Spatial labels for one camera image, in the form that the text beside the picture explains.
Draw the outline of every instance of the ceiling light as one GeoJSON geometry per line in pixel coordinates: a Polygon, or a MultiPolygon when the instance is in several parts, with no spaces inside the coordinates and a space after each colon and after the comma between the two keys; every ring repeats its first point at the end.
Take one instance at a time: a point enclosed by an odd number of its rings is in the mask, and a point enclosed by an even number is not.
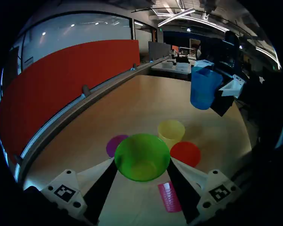
{"type": "Polygon", "coordinates": [[[264,53],[266,56],[269,56],[273,61],[275,61],[278,64],[278,69],[280,70],[281,65],[273,55],[271,55],[268,51],[260,47],[256,47],[256,50],[260,51],[261,53],[264,53]]]}
{"type": "Polygon", "coordinates": [[[281,65],[280,65],[280,62],[279,62],[279,59],[278,59],[278,55],[277,55],[277,52],[276,52],[275,48],[274,48],[274,51],[275,51],[275,55],[276,55],[276,59],[277,59],[278,69],[280,70],[281,65]]]}
{"type": "MultiPolygon", "coordinates": [[[[170,13],[158,13],[157,14],[158,16],[163,16],[163,17],[172,17],[174,14],[170,14],[170,13]]],[[[192,21],[195,21],[195,22],[199,22],[199,23],[203,23],[203,24],[206,24],[208,26],[211,26],[213,28],[216,28],[220,31],[223,31],[223,32],[226,32],[226,31],[229,31],[229,29],[225,28],[225,27],[221,27],[217,24],[214,24],[212,22],[208,22],[208,21],[205,21],[205,20],[200,20],[200,19],[197,19],[197,18],[194,18],[194,17],[189,17],[189,16],[180,16],[181,19],[186,19],[186,20],[192,20],[192,21]]]]}
{"type": "Polygon", "coordinates": [[[176,0],[176,2],[177,2],[178,7],[180,8],[180,10],[183,12],[183,11],[184,11],[184,9],[183,9],[183,8],[179,5],[178,0],[176,0]]]}
{"type": "Polygon", "coordinates": [[[134,21],[134,23],[137,24],[137,25],[140,25],[140,26],[144,26],[143,24],[135,22],[135,21],[134,21]]]}
{"type": "Polygon", "coordinates": [[[162,25],[164,25],[164,24],[166,24],[166,23],[168,23],[168,22],[170,22],[170,21],[172,21],[174,19],[177,19],[177,18],[179,18],[181,16],[184,16],[186,14],[193,13],[193,12],[195,12],[194,8],[190,8],[190,9],[187,9],[187,10],[185,10],[183,12],[180,12],[180,13],[177,13],[177,14],[173,14],[173,16],[171,16],[170,18],[162,21],[157,26],[160,27],[160,26],[162,26],[162,25]]]}
{"type": "Polygon", "coordinates": [[[152,9],[152,11],[157,15],[157,12],[155,12],[155,10],[154,9],[152,9]]]}

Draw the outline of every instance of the glass window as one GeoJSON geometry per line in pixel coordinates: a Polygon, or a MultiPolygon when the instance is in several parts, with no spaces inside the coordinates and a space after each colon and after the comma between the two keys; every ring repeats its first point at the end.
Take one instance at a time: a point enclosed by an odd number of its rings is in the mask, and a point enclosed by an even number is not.
{"type": "Polygon", "coordinates": [[[137,20],[134,21],[135,39],[138,40],[140,64],[149,62],[149,41],[157,42],[157,30],[137,20]]]}
{"type": "Polygon", "coordinates": [[[25,36],[23,69],[60,49],[100,40],[131,39],[130,20],[106,14],[71,14],[45,21],[25,36]]]}

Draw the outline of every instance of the cup rim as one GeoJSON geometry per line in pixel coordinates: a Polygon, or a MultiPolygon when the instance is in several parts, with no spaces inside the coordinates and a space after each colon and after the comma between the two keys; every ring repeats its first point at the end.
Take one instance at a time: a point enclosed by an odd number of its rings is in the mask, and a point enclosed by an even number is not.
{"type": "Polygon", "coordinates": [[[158,132],[158,134],[161,135],[163,138],[165,138],[165,139],[167,139],[167,140],[175,140],[175,139],[166,138],[166,137],[163,136],[162,133],[159,131],[159,127],[160,127],[161,123],[166,122],[166,121],[176,121],[176,122],[179,122],[179,124],[183,127],[183,134],[182,134],[182,136],[180,136],[180,137],[178,137],[178,138],[182,139],[182,137],[184,136],[184,134],[185,134],[185,132],[186,132],[186,128],[185,128],[185,126],[184,126],[180,121],[178,121],[178,120],[176,120],[176,119],[167,119],[167,120],[161,121],[161,122],[159,123],[158,127],[157,127],[157,132],[158,132]]]}

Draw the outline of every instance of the blue cup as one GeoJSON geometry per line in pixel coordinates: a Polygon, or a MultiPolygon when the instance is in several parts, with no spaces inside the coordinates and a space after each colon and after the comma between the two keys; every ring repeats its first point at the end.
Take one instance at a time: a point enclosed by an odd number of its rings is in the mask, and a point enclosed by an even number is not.
{"type": "Polygon", "coordinates": [[[191,74],[191,104],[200,110],[209,109],[215,99],[215,90],[222,83],[223,77],[203,67],[192,67],[191,74]]]}

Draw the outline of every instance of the plastic cup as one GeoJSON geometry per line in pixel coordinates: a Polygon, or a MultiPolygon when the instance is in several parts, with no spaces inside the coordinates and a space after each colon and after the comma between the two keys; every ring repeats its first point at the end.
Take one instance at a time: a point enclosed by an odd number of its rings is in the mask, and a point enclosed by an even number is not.
{"type": "Polygon", "coordinates": [[[199,148],[186,141],[175,144],[171,149],[171,156],[191,167],[197,166],[201,159],[199,148]]]}
{"type": "Polygon", "coordinates": [[[169,150],[181,141],[184,134],[185,127],[177,120],[166,120],[158,126],[158,137],[166,143],[169,150]]]}
{"type": "Polygon", "coordinates": [[[215,99],[215,90],[222,83],[223,77],[207,68],[192,67],[191,104],[200,109],[209,109],[215,99]]]}
{"type": "Polygon", "coordinates": [[[109,140],[106,146],[106,151],[109,157],[114,157],[114,153],[116,151],[117,146],[127,137],[128,135],[118,135],[112,138],[111,140],[109,140]]]}
{"type": "Polygon", "coordinates": [[[166,144],[150,134],[135,134],[117,147],[114,161],[121,174],[130,180],[146,182],[162,175],[170,162],[166,144]]]}

